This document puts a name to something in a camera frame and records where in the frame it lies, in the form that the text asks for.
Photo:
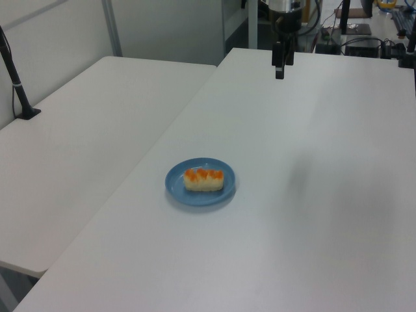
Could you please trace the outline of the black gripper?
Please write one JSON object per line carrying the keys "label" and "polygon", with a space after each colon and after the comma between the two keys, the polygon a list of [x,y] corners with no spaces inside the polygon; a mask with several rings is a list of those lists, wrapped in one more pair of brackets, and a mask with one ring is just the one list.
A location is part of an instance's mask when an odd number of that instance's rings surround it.
{"label": "black gripper", "polygon": [[275,78],[284,79],[285,64],[294,64],[298,31],[302,26],[302,9],[291,12],[272,11],[272,30],[277,34],[277,41],[272,46],[272,65]]}

